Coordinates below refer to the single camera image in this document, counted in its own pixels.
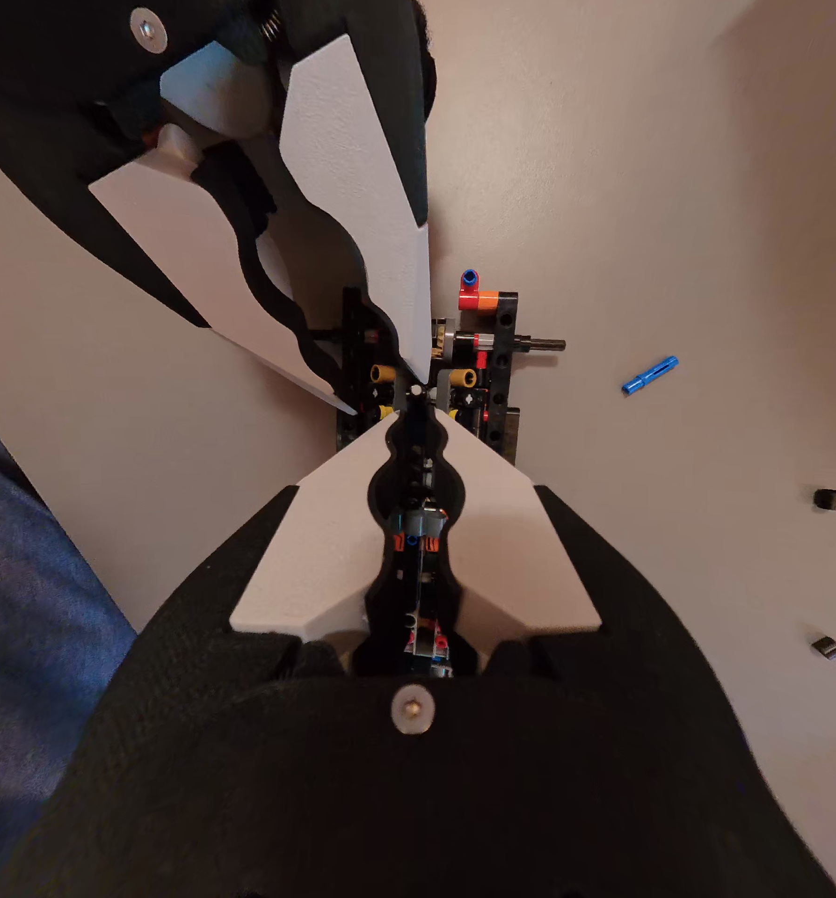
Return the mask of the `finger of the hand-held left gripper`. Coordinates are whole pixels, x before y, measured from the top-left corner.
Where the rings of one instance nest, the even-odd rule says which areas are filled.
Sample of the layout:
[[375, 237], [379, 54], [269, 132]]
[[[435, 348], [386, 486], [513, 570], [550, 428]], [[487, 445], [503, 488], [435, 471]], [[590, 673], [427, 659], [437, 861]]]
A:
[[192, 136], [159, 130], [155, 148], [89, 186], [137, 246], [212, 331], [271, 370], [353, 413], [341, 372], [311, 339], [302, 310], [272, 281], [259, 254], [266, 224], [255, 226], [239, 188], [217, 167], [218, 183]]
[[394, 361], [425, 382], [430, 368], [429, 231], [418, 225], [348, 34], [289, 65], [267, 48], [243, 61], [214, 40], [158, 76], [158, 108], [212, 167], [192, 178], [239, 188], [262, 264], [302, 310], [336, 238], [355, 259], [367, 301], [392, 325]]

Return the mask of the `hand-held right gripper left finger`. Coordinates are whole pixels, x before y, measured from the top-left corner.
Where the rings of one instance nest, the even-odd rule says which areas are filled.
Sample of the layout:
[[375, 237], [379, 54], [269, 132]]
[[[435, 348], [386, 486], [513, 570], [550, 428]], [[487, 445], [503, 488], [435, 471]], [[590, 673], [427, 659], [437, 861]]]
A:
[[391, 458], [386, 434], [397, 418], [387, 416], [299, 481], [231, 613], [233, 631], [322, 640], [341, 657], [367, 637], [365, 595], [385, 551], [368, 488]]

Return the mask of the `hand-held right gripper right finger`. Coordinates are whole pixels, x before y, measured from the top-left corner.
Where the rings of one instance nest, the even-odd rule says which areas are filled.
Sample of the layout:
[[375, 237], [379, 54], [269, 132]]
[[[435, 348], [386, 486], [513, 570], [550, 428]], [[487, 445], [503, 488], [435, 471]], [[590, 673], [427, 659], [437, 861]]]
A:
[[502, 642], [602, 625], [533, 482], [440, 411], [443, 460], [464, 488], [447, 538], [462, 589], [456, 631], [486, 666]]

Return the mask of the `multicolour lego car chassis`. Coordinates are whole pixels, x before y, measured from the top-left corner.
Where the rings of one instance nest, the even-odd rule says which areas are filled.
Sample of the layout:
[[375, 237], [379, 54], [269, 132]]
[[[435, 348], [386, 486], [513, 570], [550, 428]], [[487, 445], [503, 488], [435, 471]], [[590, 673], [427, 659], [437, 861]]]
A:
[[564, 340], [516, 332], [518, 294], [484, 291], [478, 272], [461, 275], [456, 317], [430, 323], [429, 382], [419, 384], [394, 361], [392, 325], [357, 287], [342, 293], [341, 322], [309, 335], [339, 358], [344, 398], [353, 413], [338, 412], [337, 450], [393, 413], [390, 460], [372, 478], [369, 507], [383, 529], [381, 572], [368, 588], [366, 640], [354, 650], [360, 675], [423, 678], [473, 675], [478, 653], [456, 631], [462, 589], [449, 565], [448, 532], [464, 504], [455, 471], [443, 460], [440, 411], [501, 455], [516, 458], [520, 410], [509, 404], [514, 356], [558, 353]]

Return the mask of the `blue lego pin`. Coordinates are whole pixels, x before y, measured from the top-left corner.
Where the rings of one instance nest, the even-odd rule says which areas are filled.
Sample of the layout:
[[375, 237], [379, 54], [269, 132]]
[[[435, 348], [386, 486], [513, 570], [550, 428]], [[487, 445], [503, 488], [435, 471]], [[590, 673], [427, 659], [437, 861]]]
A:
[[641, 391], [649, 384], [657, 381], [660, 377], [676, 369], [679, 360], [675, 355], [670, 355], [659, 361], [656, 365], [650, 366], [645, 371], [633, 376], [629, 381], [621, 386], [621, 392], [624, 396], [632, 396]]

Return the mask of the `person's right leg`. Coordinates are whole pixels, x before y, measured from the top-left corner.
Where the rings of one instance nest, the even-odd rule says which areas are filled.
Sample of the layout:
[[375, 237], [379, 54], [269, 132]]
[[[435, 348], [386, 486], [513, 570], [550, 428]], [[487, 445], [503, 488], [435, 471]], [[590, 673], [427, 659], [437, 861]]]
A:
[[0, 440], [0, 867], [135, 637]]

